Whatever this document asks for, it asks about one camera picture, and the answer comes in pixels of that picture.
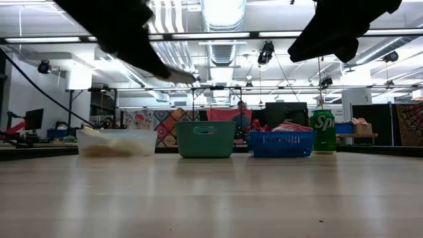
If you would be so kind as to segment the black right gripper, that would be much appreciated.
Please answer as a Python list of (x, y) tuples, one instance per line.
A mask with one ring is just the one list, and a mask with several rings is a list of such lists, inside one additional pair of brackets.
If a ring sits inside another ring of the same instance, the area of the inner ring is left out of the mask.
[[(315, 0), (316, 13), (289, 47), (292, 62), (334, 54), (341, 62), (352, 60), (358, 37), (385, 13), (394, 13), (402, 0)], [(341, 37), (336, 44), (332, 37)]]

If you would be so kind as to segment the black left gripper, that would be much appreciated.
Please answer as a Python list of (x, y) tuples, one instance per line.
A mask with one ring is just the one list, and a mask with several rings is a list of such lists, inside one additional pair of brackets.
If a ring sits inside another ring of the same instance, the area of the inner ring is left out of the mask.
[(117, 51), (120, 60), (164, 79), (170, 72), (151, 46), (144, 27), (151, 17), (149, 9), (112, 11), (99, 24), (95, 37), (103, 46)]

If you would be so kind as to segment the red Skittles candy packet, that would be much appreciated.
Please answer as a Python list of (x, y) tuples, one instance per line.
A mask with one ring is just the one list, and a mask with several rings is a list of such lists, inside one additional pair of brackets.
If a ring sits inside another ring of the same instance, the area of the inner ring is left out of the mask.
[(267, 125), (261, 126), (259, 119), (254, 119), (250, 122), (249, 126), (246, 127), (245, 132), (267, 132), (269, 127)]
[(311, 132), (313, 129), (307, 126), (301, 126), (291, 122), (283, 122), (276, 126), (273, 132)]

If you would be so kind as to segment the colourful patchwork quilt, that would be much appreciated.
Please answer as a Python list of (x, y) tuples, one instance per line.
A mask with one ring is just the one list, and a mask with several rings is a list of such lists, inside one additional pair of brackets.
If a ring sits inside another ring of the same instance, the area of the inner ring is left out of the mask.
[(176, 147), (175, 124), (185, 121), (199, 121), (198, 110), (137, 110), (123, 111), (123, 125), (127, 129), (153, 130), (157, 133), (156, 147)]

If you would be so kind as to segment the clear plastic bin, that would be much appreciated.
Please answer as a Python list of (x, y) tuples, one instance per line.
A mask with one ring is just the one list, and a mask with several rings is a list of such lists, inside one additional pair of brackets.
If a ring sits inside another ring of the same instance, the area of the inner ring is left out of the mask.
[(149, 151), (149, 155), (155, 153), (157, 133), (153, 130), (129, 130), (129, 129), (104, 129), (98, 130), (100, 136), (89, 136), (81, 130), (77, 130), (78, 152), (81, 148), (95, 143), (108, 143), (111, 141), (125, 140), (142, 144)]

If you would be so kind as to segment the large black monitor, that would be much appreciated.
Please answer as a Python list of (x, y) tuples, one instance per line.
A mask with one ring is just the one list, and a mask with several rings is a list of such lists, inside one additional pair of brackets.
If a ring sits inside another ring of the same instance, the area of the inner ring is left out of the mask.
[(264, 111), (266, 125), (271, 130), (283, 122), (310, 127), (306, 102), (267, 102)]

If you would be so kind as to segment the blue storage bin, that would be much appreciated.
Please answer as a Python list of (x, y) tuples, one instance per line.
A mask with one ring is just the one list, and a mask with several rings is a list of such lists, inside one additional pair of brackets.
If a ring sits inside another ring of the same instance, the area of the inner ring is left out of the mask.
[(336, 134), (353, 134), (354, 125), (353, 123), (336, 123), (334, 125)]

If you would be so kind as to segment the brown cardboard box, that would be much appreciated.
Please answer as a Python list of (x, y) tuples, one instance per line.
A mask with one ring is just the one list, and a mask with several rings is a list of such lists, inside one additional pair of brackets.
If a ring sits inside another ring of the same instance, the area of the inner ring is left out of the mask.
[(367, 122), (364, 118), (353, 118), (353, 132), (355, 134), (372, 134), (373, 130), (371, 123)]

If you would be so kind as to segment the wooden background table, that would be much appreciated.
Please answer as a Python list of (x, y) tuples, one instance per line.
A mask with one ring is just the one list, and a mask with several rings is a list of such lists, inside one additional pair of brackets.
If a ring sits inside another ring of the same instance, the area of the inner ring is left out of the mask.
[(378, 134), (336, 134), (336, 137), (339, 139), (340, 145), (352, 145), (354, 138), (371, 138), (371, 144), (374, 145)]

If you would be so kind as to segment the teal plastic bin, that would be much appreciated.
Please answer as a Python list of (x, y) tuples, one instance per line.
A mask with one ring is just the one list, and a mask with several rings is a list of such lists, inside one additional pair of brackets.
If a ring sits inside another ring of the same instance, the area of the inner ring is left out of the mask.
[(185, 121), (175, 124), (183, 158), (228, 158), (233, 152), (236, 122)]

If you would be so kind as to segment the black background machine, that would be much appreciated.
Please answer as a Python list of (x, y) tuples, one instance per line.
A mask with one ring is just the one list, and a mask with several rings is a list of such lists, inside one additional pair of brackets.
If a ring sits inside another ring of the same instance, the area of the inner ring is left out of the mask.
[(47, 129), (46, 137), (50, 140), (63, 139), (67, 136), (76, 137), (77, 128), (71, 127), (67, 122), (56, 121), (54, 126)]

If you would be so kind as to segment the red machine part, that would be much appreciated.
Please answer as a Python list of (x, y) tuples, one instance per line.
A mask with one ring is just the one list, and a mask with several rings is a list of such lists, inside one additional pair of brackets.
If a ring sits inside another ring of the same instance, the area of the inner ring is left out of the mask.
[(25, 129), (26, 121), (19, 122), (16, 126), (7, 129), (5, 132), (0, 131), (0, 140), (6, 139), (7, 136), (19, 135), (19, 131)]

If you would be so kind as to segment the black overhead frame beam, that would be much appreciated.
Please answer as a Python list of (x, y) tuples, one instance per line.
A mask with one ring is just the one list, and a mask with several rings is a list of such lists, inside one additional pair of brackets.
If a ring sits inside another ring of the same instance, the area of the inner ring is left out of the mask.
[[(257, 40), (294, 39), (301, 31), (250, 31), (250, 32), (184, 32), (155, 33), (149, 35), (153, 42), (196, 41), (196, 40)], [(370, 29), (363, 37), (423, 36), (423, 28)], [(6, 44), (78, 44), (95, 43), (94, 36), (31, 36), (0, 38), (0, 45)]]

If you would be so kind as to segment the black background truss frame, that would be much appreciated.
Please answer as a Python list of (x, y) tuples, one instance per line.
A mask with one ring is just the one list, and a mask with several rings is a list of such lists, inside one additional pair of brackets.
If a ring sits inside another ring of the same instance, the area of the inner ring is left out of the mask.
[(103, 87), (103, 88), (88, 88), (88, 89), (66, 89), (65, 92), (107, 92), (112, 91), (114, 93), (117, 92), (153, 92), (157, 91), (160, 93), (168, 93), (168, 92), (188, 92), (190, 91), (191, 94), (196, 94), (196, 91), (235, 91), (239, 98), (241, 98), (241, 95), (243, 91), (272, 91), (272, 92), (279, 92), (279, 91), (289, 91), (294, 95), (299, 95), (300, 92), (303, 91), (325, 91), (325, 90), (332, 90), (333, 92), (343, 91), (346, 89), (384, 89), (384, 90), (391, 90), (394, 89), (423, 89), (423, 83), (415, 83), (411, 85), (331, 85), (327, 89), (322, 89), (321, 86), (272, 86), (272, 87), (240, 87), (240, 86), (230, 86), (230, 87), (224, 87), (224, 86), (209, 86), (209, 87), (154, 87), (154, 88), (109, 88), (109, 87)]

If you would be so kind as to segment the silver ventilation duct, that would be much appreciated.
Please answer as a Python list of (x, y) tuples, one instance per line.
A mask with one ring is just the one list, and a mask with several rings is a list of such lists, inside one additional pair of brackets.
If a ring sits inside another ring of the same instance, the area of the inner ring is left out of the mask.
[[(204, 31), (241, 31), (246, 4), (246, 0), (200, 0)], [(229, 66), (236, 52), (236, 45), (208, 46), (210, 60), (216, 66)]]

